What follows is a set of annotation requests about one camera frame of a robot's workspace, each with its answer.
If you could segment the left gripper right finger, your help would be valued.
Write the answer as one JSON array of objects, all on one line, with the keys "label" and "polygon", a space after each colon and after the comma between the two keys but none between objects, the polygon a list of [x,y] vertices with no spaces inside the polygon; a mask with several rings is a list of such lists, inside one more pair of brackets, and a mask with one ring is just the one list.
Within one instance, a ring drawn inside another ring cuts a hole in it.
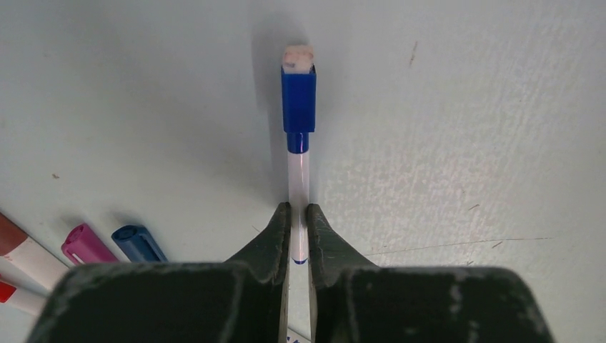
[{"label": "left gripper right finger", "polygon": [[499,267],[379,267],[307,207],[314,342],[552,342],[530,288]]}]

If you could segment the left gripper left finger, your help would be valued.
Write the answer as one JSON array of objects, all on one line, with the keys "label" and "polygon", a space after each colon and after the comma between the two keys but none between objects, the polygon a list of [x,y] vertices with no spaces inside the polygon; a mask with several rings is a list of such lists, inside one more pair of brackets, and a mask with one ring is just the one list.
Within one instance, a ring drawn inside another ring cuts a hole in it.
[{"label": "left gripper left finger", "polygon": [[71,269],[29,342],[285,342],[291,209],[224,262]]}]

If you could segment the dark blue cap pen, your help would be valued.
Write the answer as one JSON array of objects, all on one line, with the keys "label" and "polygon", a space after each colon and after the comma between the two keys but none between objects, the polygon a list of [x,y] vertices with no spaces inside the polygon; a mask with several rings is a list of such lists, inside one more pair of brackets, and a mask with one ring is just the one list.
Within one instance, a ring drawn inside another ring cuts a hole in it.
[{"label": "dark blue cap pen", "polygon": [[305,211],[309,204],[309,135],[315,130],[317,75],[310,45],[287,46],[281,64],[282,121],[287,144],[288,202],[292,210],[290,254],[308,260]]}]

